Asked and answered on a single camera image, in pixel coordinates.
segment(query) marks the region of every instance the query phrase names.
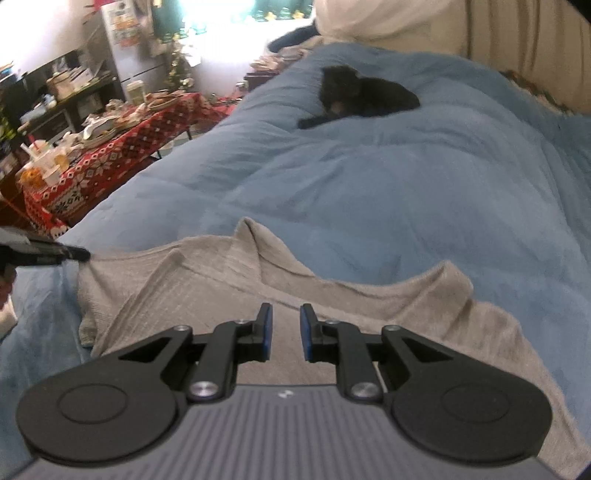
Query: table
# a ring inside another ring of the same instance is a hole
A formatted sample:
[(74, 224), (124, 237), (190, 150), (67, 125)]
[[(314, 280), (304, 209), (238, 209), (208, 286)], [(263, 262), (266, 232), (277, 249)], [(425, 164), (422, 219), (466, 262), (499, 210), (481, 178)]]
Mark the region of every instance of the table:
[(36, 230), (58, 238), (87, 212), (148, 167), (151, 155), (200, 120), (217, 123), (227, 116), (213, 109), (199, 93), (151, 115), (139, 125), (84, 153), (61, 174), (56, 185), (24, 188), (27, 214)]

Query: green ornament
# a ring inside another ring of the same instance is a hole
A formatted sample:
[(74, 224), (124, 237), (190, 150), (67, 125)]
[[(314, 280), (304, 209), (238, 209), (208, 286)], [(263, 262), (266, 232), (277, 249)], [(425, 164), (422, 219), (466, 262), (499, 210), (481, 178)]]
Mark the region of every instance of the green ornament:
[(291, 10), (287, 7), (283, 7), (279, 12), (279, 20), (291, 20)]
[(257, 22), (266, 22), (265, 12), (263, 10), (257, 10), (253, 17)]
[(312, 8), (314, 7), (313, 3), (307, 4), (303, 9), (302, 13), (308, 18), (312, 14)]

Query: black cat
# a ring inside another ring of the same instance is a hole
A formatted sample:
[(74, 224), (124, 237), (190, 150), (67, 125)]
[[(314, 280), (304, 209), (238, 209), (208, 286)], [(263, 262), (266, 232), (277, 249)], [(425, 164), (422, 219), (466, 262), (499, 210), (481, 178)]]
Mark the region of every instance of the black cat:
[(324, 114), (300, 119), (298, 128), (313, 128), (347, 116), (390, 115), (421, 105), (418, 97), (399, 83), (359, 77), (359, 72), (347, 65), (326, 67), (322, 73), (319, 98)]

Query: plate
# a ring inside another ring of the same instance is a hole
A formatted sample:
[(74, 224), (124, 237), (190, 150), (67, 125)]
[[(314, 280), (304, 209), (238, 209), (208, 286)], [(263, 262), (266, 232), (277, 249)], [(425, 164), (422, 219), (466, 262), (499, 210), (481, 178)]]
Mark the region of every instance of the plate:
[(178, 101), (178, 97), (171, 98), (170, 100), (167, 100), (164, 103), (159, 103), (159, 101), (160, 100), (158, 99), (154, 100), (153, 102), (150, 102), (148, 104), (148, 110), (150, 110), (151, 112), (159, 112), (160, 110), (164, 110), (169, 106), (173, 106)]
[(104, 118), (98, 119), (95, 122), (92, 122), (82, 132), (82, 139), (86, 142), (101, 137), (103, 134), (109, 132), (113, 128), (116, 120), (116, 116), (106, 116)]
[(168, 90), (159, 90), (158, 92), (146, 94), (146, 100), (148, 101), (148, 103), (151, 103), (154, 100), (167, 97), (168, 95), (169, 95)]
[(84, 145), (84, 148), (86, 148), (86, 149), (98, 147), (99, 145), (102, 145), (103, 143), (105, 143), (105, 142), (109, 141), (111, 138), (113, 138), (117, 134), (117, 132), (118, 132), (118, 129), (113, 128), (109, 131), (102, 133), (101, 135), (99, 135), (96, 138), (91, 138), (90, 140), (84, 140), (82, 142), (82, 144)]

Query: ridged gray surface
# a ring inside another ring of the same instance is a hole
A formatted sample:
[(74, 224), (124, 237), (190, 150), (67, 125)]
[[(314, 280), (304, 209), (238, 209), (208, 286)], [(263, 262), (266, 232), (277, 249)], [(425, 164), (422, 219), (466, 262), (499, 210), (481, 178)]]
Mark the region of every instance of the ridged gray surface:
[(100, 469), (38, 460), (18, 480), (557, 480), (536, 460), (493, 468), (446, 463), (408, 443), (378, 407), (336, 387), (238, 386), (192, 407), (146, 455)]

